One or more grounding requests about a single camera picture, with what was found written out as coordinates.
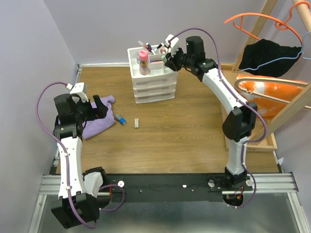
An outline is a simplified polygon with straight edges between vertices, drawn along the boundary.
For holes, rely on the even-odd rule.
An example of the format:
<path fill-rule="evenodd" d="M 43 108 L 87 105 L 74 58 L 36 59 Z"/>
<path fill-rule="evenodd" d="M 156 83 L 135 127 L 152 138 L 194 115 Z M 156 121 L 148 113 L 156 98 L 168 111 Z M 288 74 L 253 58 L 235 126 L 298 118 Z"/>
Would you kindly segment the green stapler remover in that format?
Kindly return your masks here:
<path fill-rule="evenodd" d="M 167 62 L 166 56 L 165 56 L 165 55 L 162 55 L 162 56 L 161 56 L 161 60 L 162 60 L 163 62 Z"/>

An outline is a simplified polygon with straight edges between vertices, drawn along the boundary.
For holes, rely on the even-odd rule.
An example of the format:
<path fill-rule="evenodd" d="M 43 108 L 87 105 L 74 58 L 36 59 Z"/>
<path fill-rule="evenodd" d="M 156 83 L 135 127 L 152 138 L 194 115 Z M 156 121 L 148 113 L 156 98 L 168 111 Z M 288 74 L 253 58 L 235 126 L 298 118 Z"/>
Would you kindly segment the white eraser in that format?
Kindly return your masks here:
<path fill-rule="evenodd" d="M 139 119 L 138 118 L 134 119 L 134 128 L 139 128 Z"/>

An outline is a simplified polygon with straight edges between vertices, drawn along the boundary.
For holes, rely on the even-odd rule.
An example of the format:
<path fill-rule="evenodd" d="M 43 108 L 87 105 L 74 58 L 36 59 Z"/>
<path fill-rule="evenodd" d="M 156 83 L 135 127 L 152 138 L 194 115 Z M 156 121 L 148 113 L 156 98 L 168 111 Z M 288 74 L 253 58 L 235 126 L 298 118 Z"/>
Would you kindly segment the white plastic drawer organizer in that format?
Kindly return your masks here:
<path fill-rule="evenodd" d="M 156 50 L 152 46 L 155 55 L 149 53 L 149 73 L 142 75 L 139 72 L 138 52 L 145 50 L 143 47 L 129 48 L 127 50 L 132 86 L 135 103 L 150 103 L 156 101 L 170 100 L 175 97 L 178 73 L 172 71 L 162 64 L 151 64 L 153 61 L 162 61 L 161 49 Z"/>

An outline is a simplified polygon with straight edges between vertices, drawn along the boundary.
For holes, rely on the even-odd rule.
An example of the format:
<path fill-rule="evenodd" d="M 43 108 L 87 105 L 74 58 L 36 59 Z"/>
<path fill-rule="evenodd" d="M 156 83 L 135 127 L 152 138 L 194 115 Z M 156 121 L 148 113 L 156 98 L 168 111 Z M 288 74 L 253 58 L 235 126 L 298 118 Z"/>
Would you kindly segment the blue cap white marker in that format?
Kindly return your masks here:
<path fill-rule="evenodd" d="M 153 55 L 156 54 L 155 51 L 153 50 L 152 46 L 151 46 L 149 43 L 146 43 L 146 47 L 147 47 L 147 50 L 148 50 L 149 52 L 151 52 Z"/>

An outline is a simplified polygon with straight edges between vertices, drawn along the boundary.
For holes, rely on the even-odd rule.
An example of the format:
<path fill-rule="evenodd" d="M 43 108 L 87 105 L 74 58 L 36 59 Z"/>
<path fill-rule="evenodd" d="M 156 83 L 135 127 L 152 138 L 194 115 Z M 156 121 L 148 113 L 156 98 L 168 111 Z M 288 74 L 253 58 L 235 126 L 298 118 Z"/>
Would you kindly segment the pink cap pencil tube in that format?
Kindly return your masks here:
<path fill-rule="evenodd" d="M 138 52 L 139 57 L 139 72 L 142 75 L 147 75 L 149 73 L 149 54 L 146 50 L 140 50 Z"/>

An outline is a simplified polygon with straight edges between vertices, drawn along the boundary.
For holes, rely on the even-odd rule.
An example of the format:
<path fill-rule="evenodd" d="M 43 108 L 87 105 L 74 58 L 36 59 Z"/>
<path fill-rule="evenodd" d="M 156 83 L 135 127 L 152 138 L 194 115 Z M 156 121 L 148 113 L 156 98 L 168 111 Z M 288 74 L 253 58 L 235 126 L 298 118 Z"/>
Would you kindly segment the orange red pen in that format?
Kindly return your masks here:
<path fill-rule="evenodd" d="M 148 52 L 151 52 L 152 50 L 146 45 L 144 44 L 142 41 L 138 41 L 138 44 L 141 45 L 142 47 L 144 47 Z"/>

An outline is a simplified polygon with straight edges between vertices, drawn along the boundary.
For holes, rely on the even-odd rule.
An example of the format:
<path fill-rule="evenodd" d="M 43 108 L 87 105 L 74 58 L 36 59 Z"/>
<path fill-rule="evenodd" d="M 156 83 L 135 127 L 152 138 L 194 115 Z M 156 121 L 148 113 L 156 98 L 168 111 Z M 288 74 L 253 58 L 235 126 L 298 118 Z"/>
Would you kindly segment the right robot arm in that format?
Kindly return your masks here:
<path fill-rule="evenodd" d="M 228 162 L 221 182 L 229 190 L 235 190 L 247 179 L 245 170 L 246 145 L 256 123 L 257 105 L 248 102 L 224 77 L 213 59 L 206 58 L 201 37 L 191 36 L 186 39 L 187 51 L 179 46 L 179 39 L 170 34 L 165 39 L 167 53 L 163 55 L 164 65 L 173 71 L 184 68 L 215 94 L 225 108 L 227 117 L 222 130 L 229 140 Z"/>

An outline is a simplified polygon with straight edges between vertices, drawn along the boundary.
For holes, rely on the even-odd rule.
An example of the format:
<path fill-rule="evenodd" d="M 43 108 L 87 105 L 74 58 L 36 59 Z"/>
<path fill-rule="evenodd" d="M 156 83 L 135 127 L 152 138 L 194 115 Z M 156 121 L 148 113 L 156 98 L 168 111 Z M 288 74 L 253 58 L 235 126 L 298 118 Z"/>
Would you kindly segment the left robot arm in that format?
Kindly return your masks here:
<path fill-rule="evenodd" d="M 94 95 L 93 99 L 95 107 L 78 94 L 54 98 L 58 114 L 53 136 L 60 152 L 61 182 L 58 200 L 51 203 L 51 211 L 65 229 L 81 224 L 95 228 L 90 222 L 96 222 L 100 216 L 97 194 L 108 185 L 101 166 L 82 172 L 83 123 L 105 118 L 108 111 L 99 96 Z"/>

